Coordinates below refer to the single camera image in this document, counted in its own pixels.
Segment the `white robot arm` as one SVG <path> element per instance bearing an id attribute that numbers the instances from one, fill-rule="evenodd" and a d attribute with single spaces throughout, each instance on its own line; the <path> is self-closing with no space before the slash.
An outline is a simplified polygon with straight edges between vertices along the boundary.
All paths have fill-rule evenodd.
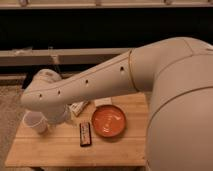
<path id="1" fill-rule="evenodd" d="M 213 171 L 213 45 L 176 37 L 62 80 L 41 70 L 21 102 L 51 122 L 73 102 L 150 91 L 148 171 Z"/>

